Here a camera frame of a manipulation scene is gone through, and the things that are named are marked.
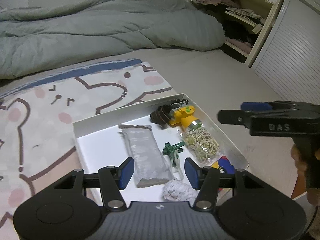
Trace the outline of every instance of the tissue packet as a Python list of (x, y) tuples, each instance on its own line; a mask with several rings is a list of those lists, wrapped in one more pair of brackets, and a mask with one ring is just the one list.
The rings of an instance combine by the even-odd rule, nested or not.
[(149, 187), (174, 179), (169, 166), (159, 150), (149, 125), (118, 126), (130, 157), (134, 159), (133, 179), (137, 187)]

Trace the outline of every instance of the white ball of cloth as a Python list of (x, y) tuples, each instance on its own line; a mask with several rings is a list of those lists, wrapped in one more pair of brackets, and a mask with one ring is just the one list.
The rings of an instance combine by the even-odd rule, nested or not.
[(177, 180), (170, 180), (164, 185), (163, 198), (168, 201), (189, 201), (192, 206), (198, 191), (190, 185)]

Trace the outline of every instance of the human hand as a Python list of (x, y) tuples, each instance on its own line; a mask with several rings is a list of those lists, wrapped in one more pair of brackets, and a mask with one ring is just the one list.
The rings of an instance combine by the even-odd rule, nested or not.
[[(315, 156), (320, 161), (320, 149), (316, 151)], [(305, 177), (307, 163), (301, 159), (301, 154), (298, 148), (294, 145), (291, 149), (291, 157), (294, 159), (294, 165), (297, 167), (298, 176)], [(320, 189), (307, 189), (307, 199), (310, 204), (320, 206)]]

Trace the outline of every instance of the ribbed white door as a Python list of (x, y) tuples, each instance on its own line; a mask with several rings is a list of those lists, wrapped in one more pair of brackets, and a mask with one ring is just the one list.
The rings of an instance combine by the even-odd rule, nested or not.
[(320, 15), (285, 0), (252, 69), (284, 100), (320, 104)]

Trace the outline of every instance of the shelf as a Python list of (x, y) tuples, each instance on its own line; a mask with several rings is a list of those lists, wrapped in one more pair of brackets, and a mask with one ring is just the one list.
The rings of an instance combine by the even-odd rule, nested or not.
[(231, 44), (228, 41), (225, 41), (224, 44), (228, 45), (229, 47), (233, 48), (234, 50), (238, 51), (239, 53), (241, 53), (243, 56), (245, 57), (249, 57), (249, 54), (245, 53), (243, 50), (239, 49), (237, 46)]
[(233, 13), (228, 12), (228, 11), (225, 11), (225, 13), (228, 14), (228, 15), (230, 15), (230, 16), (232, 16), (232, 17), (234, 17), (234, 18), (236, 18), (236, 19), (238, 19), (238, 20), (240, 20), (240, 21), (242, 21), (242, 22), (244, 22), (244, 23), (246, 23), (246, 24), (248, 24), (248, 25), (250, 25), (250, 26), (252, 26), (253, 28), (254, 28), (255, 26), (257, 26), (256, 23), (251, 22), (251, 21), (248, 21), (247, 19), (244, 19), (244, 18), (242, 18), (242, 17), (239, 16), (239, 15), (233, 14)]

